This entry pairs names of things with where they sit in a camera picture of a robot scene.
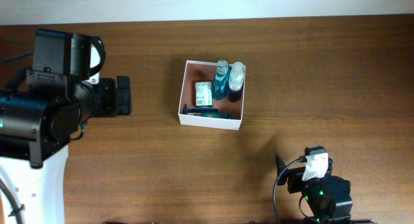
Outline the blue disposable razor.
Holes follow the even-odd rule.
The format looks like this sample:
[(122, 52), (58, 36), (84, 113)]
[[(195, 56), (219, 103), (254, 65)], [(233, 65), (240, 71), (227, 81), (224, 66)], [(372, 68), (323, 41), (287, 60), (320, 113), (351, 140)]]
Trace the blue disposable razor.
[(219, 110), (210, 107), (195, 107), (189, 108), (187, 104), (184, 104), (183, 114), (187, 115), (188, 113), (218, 113)]

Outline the blue white toothbrush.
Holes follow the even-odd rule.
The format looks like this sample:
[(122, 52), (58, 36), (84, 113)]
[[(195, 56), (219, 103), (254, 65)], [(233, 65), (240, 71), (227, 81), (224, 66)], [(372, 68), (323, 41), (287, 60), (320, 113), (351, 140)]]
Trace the blue white toothbrush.
[(218, 118), (218, 113), (193, 113), (194, 116)]

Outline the teal white toothpaste tube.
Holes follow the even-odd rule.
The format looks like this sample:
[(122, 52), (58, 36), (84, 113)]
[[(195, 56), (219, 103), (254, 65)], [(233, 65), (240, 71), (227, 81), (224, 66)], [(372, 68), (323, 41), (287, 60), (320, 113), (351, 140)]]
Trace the teal white toothpaste tube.
[(223, 119), (232, 119), (232, 115), (228, 114), (228, 113), (218, 113), (219, 117), (218, 118), (223, 118)]

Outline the green white small box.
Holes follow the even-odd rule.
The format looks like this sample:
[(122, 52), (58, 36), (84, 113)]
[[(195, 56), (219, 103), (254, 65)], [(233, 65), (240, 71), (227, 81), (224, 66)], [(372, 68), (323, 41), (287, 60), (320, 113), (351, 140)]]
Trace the green white small box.
[(213, 107), (212, 83), (196, 82), (195, 83), (195, 106), (196, 107)]

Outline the blue mouthwash bottle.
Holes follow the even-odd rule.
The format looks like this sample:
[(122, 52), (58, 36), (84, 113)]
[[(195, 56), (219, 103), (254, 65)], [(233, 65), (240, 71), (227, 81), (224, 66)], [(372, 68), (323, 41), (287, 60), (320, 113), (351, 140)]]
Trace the blue mouthwash bottle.
[(226, 60), (219, 60), (214, 78), (213, 98), (222, 100), (228, 94), (228, 79), (230, 66)]

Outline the clear purple soap pump bottle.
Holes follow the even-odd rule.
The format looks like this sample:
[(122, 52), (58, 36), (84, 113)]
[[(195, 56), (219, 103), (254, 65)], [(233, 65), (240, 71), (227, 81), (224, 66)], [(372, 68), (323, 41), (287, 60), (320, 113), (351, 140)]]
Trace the clear purple soap pump bottle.
[(245, 79), (245, 65), (241, 62), (235, 62), (229, 74), (228, 86), (228, 100), (230, 102), (237, 102), (242, 95), (243, 85)]

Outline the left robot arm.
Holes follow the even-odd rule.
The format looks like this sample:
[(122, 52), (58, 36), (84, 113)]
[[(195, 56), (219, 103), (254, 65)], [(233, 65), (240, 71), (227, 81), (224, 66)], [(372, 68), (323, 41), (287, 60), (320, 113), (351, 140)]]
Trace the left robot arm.
[(98, 36), (39, 29), (32, 65), (1, 90), (1, 207), (5, 223), (63, 223), (69, 144), (90, 118), (130, 115), (130, 79), (100, 78)]

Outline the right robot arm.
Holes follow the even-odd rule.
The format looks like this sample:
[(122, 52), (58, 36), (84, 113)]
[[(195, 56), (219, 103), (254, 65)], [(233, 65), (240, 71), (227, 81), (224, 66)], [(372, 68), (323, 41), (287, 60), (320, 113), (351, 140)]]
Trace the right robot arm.
[(350, 181), (332, 174), (332, 159), (328, 159), (327, 171), (323, 177), (304, 181), (302, 177), (305, 167), (291, 168), (304, 159), (304, 156), (301, 156), (285, 164), (279, 156), (276, 156), (278, 176), (272, 193), (276, 219), (281, 220), (277, 208), (276, 188), (287, 185), (288, 193), (300, 193), (299, 202), (306, 201), (312, 211), (312, 216), (305, 215), (302, 223), (350, 223), (353, 206)]

